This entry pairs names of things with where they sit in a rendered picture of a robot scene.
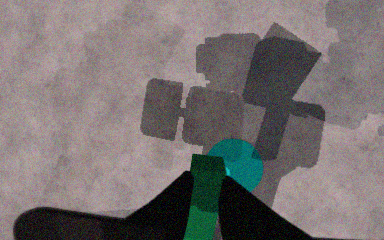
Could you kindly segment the green post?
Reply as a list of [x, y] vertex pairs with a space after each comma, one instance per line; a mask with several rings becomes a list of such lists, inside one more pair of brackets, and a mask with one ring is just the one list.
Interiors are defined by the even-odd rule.
[[223, 157], [192, 154], [194, 184], [183, 240], [212, 240], [219, 212], [219, 198], [227, 171]]

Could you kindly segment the cyan circle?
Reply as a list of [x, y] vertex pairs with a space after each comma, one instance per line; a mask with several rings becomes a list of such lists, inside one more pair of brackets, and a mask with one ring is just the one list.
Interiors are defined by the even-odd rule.
[[255, 148], [240, 139], [226, 139], [214, 145], [208, 156], [223, 157], [227, 176], [230, 175], [249, 192], [253, 191], [263, 175], [263, 163]]

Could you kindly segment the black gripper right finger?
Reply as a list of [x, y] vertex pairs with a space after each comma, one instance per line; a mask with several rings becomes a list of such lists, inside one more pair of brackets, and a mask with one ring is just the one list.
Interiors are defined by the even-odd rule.
[[347, 240], [309, 236], [230, 175], [222, 182], [218, 219], [222, 240]]

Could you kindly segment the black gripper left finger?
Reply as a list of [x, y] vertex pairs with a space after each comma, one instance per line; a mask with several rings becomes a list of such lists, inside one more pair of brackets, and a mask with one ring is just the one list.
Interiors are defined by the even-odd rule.
[[194, 176], [185, 171], [125, 218], [36, 207], [14, 222], [15, 240], [183, 240]]

